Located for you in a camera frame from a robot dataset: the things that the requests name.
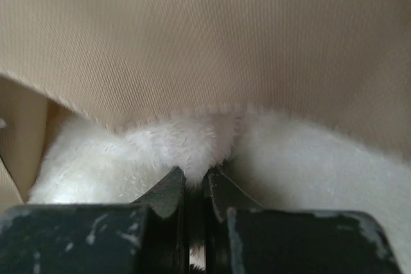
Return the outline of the cream fluffy pillow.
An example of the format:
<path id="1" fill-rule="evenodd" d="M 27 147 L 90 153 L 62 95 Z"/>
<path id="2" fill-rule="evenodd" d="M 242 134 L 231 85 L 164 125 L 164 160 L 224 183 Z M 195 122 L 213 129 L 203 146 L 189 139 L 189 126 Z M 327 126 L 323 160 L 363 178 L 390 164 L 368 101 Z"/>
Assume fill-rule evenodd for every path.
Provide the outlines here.
<path id="1" fill-rule="evenodd" d="M 115 135 L 90 120 L 60 124 L 30 203 L 126 203 L 179 167 L 192 190 L 228 163 L 227 176 L 280 209 L 373 215 L 410 272 L 410 163 L 273 110 L 177 117 Z"/>

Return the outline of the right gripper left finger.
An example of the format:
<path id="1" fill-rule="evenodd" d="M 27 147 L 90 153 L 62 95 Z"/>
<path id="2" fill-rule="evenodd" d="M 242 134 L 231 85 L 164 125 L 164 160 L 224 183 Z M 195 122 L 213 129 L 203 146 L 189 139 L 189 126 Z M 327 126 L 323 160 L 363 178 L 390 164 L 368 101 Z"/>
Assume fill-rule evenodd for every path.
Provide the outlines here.
<path id="1" fill-rule="evenodd" d="M 25 205 L 1 215 L 2 273 L 187 273 L 185 178 L 130 204 Z"/>

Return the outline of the beige fabric pet tent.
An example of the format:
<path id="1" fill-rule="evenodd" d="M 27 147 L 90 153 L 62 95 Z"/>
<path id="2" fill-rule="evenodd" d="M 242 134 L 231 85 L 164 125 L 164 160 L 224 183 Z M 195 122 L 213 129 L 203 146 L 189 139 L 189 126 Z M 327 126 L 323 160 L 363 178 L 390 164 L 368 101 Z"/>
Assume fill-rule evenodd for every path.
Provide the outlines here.
<path id="1" fill-rule="evenodd" d="M 122 131 L 278 108 L 410 157 L 410 0 L 1 0 L 1 207 L 48 102 Z"/>

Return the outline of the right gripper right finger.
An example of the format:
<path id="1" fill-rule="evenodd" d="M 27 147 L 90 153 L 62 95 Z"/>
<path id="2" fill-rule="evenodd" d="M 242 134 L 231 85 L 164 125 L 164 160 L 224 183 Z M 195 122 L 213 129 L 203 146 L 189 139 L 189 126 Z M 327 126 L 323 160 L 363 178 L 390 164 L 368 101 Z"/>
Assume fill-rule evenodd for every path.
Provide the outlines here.
<path id="1" fill-rule="evenodd" d="M 264 208 L 213 169 L 204 181 L 208 273 L 399 273 L 364 212 Z"/>

